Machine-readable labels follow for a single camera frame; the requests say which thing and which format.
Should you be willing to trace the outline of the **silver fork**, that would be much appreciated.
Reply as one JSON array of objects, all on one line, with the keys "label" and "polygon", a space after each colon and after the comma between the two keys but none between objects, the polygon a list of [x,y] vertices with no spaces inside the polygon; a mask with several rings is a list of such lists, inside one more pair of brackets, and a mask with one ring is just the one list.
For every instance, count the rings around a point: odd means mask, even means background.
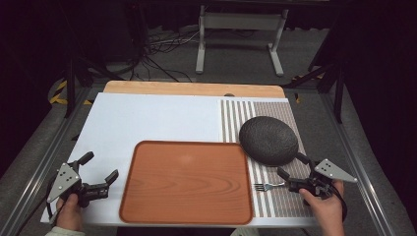
[{"label": "silver fork", "polygon": [[254,188],[256,191],[267,192],[275,188],[285,187],[286,183],[278,183],[278,184],[271,184],[271,183],[256,183]]}]

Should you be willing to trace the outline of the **brown wood-grain tray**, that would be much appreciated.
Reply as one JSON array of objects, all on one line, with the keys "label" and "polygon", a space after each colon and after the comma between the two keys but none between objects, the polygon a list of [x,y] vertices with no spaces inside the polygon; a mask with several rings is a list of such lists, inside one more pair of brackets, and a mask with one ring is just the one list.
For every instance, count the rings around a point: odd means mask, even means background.
[{"label": "brown wood-grain tray", "polygon": [[124,222],[245,225],[253,215],[247,157],[238,144],[135,146],[119,209]]}]

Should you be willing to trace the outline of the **white board mat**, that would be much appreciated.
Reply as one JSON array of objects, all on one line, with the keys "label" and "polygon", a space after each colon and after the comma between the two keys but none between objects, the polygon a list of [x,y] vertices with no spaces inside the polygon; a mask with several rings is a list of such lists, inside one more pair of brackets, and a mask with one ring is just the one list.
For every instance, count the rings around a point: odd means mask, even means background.
[{"label": "white board mat", "polygon": [[[117,169],[119,177],[108,197],[94,201],[84,211],[87,224],[101,226],[229,226],[194,224],[131,224],[119,216],[135,146],[143,141],[222,143],[221,99],[278,101],[254,98],[198,95],[100,93],[70,155],[76,160],[88,151],[94,157],[80,169],[83,181],[95,184]],[[254,217],[243,226],[296,227],[315,224],[312,217]]]}]

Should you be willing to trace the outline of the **dark speckled round plate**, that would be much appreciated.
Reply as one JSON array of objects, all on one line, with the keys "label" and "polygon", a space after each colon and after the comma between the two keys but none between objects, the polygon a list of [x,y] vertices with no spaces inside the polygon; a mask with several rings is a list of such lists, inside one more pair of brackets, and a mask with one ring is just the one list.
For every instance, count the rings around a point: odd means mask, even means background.
[{"label": "dark speckled round plate", "polygon": [[247,120],[240,128],[239,143],[249,157],[267,166],[290,163],[299,148],[294,131],[281,120],[268,116]]}]

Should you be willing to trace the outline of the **person's right hand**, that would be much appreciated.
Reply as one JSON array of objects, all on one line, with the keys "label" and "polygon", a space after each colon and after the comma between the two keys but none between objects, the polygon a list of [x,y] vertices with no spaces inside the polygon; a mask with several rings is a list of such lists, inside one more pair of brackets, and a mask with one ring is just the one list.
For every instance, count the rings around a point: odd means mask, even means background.
[{"label": "person's right hand", "polygon": [[314,216],[319,225],[342,226],[342,204],[338,197],[330,197],[326,200],[314,197],[308,190],[300,189],[299,194],[307,201],[312,208]]}]

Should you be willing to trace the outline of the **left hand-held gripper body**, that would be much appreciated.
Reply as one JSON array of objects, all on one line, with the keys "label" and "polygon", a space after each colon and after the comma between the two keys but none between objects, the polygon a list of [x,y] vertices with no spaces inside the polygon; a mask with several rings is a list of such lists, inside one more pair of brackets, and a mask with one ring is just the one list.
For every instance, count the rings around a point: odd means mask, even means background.
[{"label": "left hand-held gripper body", "polygon": [[57,199],[66,201],[71,194],[78,196],[78,205],[87,207],[91,201],[106,199],[109,185],[107,183],[90,185],[84,183],[79,174],[80,164],[63,163],[57,171],[46,201],[51,204]]}]

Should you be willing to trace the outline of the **black tripod stand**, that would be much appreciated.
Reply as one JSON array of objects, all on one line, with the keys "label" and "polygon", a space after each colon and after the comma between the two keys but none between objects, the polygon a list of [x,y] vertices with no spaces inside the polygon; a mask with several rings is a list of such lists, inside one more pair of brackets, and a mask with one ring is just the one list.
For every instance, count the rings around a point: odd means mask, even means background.
[{"label": "black tripod stand", "polygon": [[298,77],[296,80],[292,80],[289,84],[282,85],[282,87],[284,89],[295,89],[317,76],[323,76],[317,83],[316,90],[319,93],[328,93],[332,87],[335,87],[332,106],[333,115],[336,121],[341,124],[341,106],[345,82],[345,75],[343,71],[344,66],[345,60],[330,62],[329,64],[315,69],[302,77]]},{"label": "black tripod stand", "polygon": [[104,67],[90,61],[89,59],[77,55],[71,55],[67,60],[65,69],[65,79],[67,82],[67,110],[66,118],[69,118],[76,108],[76,92],[75,82],[79,80],[83,87],[90,87],[92,85],[92,78],[89,74],[88,68],[95,69],[99,74],[105,78],[122,81],[122,78],[116,74],[108,71]]}]

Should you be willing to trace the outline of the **striped placemat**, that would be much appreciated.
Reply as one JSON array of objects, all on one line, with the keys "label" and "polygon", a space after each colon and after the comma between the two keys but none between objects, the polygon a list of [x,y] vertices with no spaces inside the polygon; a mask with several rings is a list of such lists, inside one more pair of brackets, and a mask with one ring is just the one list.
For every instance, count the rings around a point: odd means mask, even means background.
[{"label": "striped placemat", "polygon": [[[288,125],[298,140],[298,151],[304,153],[304,147],[298,132],[290,104],[287,99],[278,101],[250,101],[221,99],[218,102],[220,114],[220,138],[223,143],[238,143],[241,126],[257,116],[276,118]],[[254,217],[312,217],[311,211],[303,204],[297,193],[280,187],[266,192],[256,191],[256,183],[282,183],[274,167],[268,167],[247,158],[249,179],[253,188]]]}]

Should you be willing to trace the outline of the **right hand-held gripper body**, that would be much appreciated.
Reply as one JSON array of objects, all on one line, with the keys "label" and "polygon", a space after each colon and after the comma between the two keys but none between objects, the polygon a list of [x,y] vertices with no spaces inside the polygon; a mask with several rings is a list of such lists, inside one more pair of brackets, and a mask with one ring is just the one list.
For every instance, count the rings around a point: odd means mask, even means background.
[{"label": "right hand-held gripper body", "polygon": [[328,159],[321,162],[310,162],[311,172],[305,179],[288,180],[288,190],[298,193],[300,189],[309,191],[315,197],[329,198],[334,193],[333,180],[357,183],[358,179]]}]

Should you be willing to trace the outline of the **person's left hand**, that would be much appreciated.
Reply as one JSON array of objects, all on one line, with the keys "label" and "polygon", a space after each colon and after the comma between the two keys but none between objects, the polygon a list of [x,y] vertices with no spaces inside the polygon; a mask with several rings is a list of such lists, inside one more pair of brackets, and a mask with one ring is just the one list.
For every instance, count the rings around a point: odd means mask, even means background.
[{"label": "person's left hand", "polygon": [[82,211],[78,201],[79,198],[76,194],[71,194],[66,201],[58,200],[56,204],[59,210],[56,220],[58,227],[79,232],[83,230]]}]

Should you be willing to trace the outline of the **aluminium frame rail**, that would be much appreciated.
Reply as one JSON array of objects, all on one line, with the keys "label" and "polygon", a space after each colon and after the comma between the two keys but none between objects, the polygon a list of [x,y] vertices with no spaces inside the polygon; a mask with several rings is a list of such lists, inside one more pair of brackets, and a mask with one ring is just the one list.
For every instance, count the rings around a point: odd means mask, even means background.
[{"label": "aluminium frame rail", "polygon": [[0,178],[0,236],[14,236],[25,218],[41,202],[48,174],[67,159],[77,133],[89,112],[87,99],[95,88],[79,88],[76,106],[68,118],[67,106],[54,103],[23,149]]},{"label": "aluminium frame rail", "polygon": [[350,97],[343,99],[341,122],[336,120],[332,96],[321,94],[320,99],[342,144],[346,162],[358,177],[359,192],[379,236],[397,236],[388,215],[395,211],[396,193],[377,162]]}]

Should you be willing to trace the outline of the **grey metal stand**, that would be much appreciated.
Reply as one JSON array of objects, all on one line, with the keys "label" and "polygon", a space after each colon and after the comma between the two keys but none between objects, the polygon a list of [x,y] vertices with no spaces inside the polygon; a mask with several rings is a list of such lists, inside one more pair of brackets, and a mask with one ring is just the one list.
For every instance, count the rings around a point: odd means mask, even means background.
[{"label": "grey metal stand", "polygon": [[283,68],[278,57],[277,48],[284,31],[289,11],[284,9],[277,15],[241,14],[241,13],[213,13],[206,7],[200,7],[199,16],[199,48],[196,61],[196,73],[202,74],[205,66],[206,30],[273,30],[275,38],[268,44],[268,53],[275,74],[278,77],[284,75]]}]

